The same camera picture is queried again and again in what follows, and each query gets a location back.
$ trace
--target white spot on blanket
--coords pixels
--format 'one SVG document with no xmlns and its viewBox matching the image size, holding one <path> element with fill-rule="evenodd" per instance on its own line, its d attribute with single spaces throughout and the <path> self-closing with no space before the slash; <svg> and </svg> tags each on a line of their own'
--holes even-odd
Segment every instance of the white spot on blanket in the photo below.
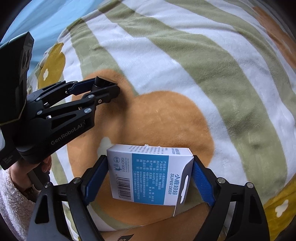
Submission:
<svg viewBox="0 0 296 241">
<path fill-rule="evenodd" d="M 113 146 L 113 144 L 111 143 L 110 139 L 108 137 L 103 137 L 97 151 L 98 158 L 101 155 L 107 155 L 107 149 L 110 148 L 111 146 Z"/>
<path fill-rule="evenodd" d="M 45 81 L 47 77 L 48 77 L 48 69 L 46 69 L 43 74 L 43 81 Z"/>
<path fill-rule="evenodd" d="M 278 218 L 279 218 L 279 217 L 283 214 L 283 212 L 287 209 L 287 207 L 288 207 L 288 202 L 289 202 L 289 200 L 286 199 L 286 200 L 283 202 L 282 205 L 276 207 L 275 211 L 276 211 L 276 216 L 277 216 Z"/>
</svg>

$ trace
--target fleece blanket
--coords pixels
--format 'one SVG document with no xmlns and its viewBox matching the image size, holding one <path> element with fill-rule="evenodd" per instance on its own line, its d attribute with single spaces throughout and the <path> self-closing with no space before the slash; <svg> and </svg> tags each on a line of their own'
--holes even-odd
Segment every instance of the fleece blanket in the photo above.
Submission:
<svg viewBox="0 0 296 241">
<path fill-rule="evenodd" d="M 188 147 L 217 177 L 254 183 L 274 240 L 296 214 L 295 56 L 289 29 L 258 1 L 102 3 L 61 33 L 28 79 L 28 92 L 95 76 L 121 88 L 97 107 L 93 129 L 52 155 L 52 182 L 81 176 L 113 144 Z M 143 227 L 131 241 L 170 240 L 172 223 L 173 237 L 190 240 L 208 212 L 192 181 L 172 217 L 171 206 L 113 199 L 108 175 L 89 211 L 110 241 Z"/>
</svg>

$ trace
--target human hand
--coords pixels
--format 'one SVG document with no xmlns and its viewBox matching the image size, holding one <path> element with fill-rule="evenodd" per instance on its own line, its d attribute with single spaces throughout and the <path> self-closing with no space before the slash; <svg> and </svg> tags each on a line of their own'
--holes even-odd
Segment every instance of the human hand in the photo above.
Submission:
<svg viewBox="0 0 296 241">
<path fill-rule="evenodd" d="M 52 157 L 49 156 L 43 160 L 42 171 L 47 172 L 52 167 Z M 18 160 L 14 163 L 10 169 L 11 180 L 15 187 L 20 191 L 24 192 L 26 189 L 32 186 L 31 180 L 29 179 L 28 173 L 32 171 L 38 164 L 30 164 L 24 159 Z"/>
</svg>

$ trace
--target black handle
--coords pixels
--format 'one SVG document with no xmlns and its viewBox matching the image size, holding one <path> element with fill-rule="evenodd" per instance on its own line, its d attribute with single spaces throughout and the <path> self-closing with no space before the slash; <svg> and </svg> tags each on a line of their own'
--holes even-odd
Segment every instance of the black handle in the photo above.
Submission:
<svg viewBox="0 0 296 241">
<path fill-rule="evenodd" d="M 38 191 L 41 191 L 44 184 L 50 181 L 49 171 L 44 173 L 41 169 L 43 164 L 44 162 L 41 162 L 37 167 L 28 173 L 31 182 Z"/>
</svg>

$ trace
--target blue gripper pad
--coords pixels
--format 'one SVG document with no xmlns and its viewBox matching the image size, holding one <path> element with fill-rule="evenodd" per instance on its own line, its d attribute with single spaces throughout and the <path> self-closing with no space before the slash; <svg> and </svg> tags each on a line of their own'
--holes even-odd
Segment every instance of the blue gripper pad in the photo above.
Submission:
<svg viewBox="0 0 296 241">
<path fill-rule="evenodd" d="M 213 187 L 195 161 L 193 162 L 191 176 L 200 192 L 200 195 L 202 196 L 203 201 L 208 203 L 211 207 L 214 206 L 215 198 L 213 194 Z"/>
<path fill-rule="evenodd" d="M 85 188 L 85 197 L 84 203 L 88 205 L 90 202 L 93 202 L 96 198 L 96 195 L 104 181 L 104 178 L 108 172 L 108 161 L 105 158 L 98 169 L 95 171 L 93 177 L 87 184 Z"/>
</svg>

